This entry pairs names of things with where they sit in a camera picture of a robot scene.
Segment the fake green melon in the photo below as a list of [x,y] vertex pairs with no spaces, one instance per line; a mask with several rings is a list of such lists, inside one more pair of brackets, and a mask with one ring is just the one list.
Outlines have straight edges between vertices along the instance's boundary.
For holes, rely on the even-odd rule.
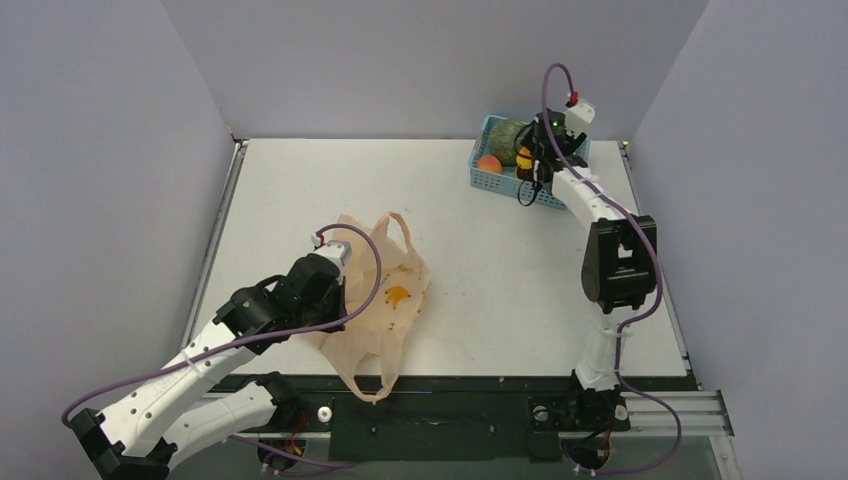
[[496,157],[504,167],[517,166],[519,138],[525,132],[527,125],[512,118],[496,118],[491,124],[488,134],[487,147],[491,155]]

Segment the fake yellow banana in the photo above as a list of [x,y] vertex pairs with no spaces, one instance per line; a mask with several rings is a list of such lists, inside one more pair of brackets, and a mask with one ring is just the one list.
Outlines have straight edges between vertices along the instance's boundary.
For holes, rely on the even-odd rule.
[[529,178],[532,176],[534,159],[526,147],[520,147],[516,152],[516,176],[518,178]]

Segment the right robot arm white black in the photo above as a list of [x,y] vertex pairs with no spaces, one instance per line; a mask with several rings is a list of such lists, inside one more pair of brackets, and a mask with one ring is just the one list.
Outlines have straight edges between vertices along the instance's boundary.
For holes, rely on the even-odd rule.
[[614,312],[638,311],[648,298],[661,302],[655,221],[614,200],[576,153],[593,118],[581,104],[565,112],[544,108],[516,138],[517,177],[562,203],[587,230],[580,281],[601,317],[572,372],[576,391],[563,402],[578,427],[608,424],[619,406],[622,350],[633,322]]

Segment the orange plastic bag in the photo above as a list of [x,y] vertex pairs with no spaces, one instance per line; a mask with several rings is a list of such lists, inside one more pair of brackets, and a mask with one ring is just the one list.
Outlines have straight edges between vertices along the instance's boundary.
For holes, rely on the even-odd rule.
[[382,265],[376,269],[373,252],[360,235],[345,229],[332,233],[334,240],[346,241],[353,249],[345,268],[347,311],[366,301],[375,281],[378,290],[343,330],[304,333],[297,339],[320,353],[355,397],[376,404],[389,397],[400,376],[405,339],[424,308],[430,271],[401,214],[386,212],[371,227],[347,214],[338,221],[367,233]]

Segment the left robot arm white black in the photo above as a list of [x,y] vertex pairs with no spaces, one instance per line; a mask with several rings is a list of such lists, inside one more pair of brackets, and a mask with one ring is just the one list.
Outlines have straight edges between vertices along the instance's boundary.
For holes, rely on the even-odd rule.
[[345,243],[298,258],[284,275],[236,290],[177,356],[160,370],[110,385],[130,392],[100,409],[83,395],[61,415],[103,479],[165,479],[199,451],[244,430],[291,427],[298,395],[278,372],[254,375],[234,393],[197,401],[235,369],[301,333],[338,331],[345,306]]

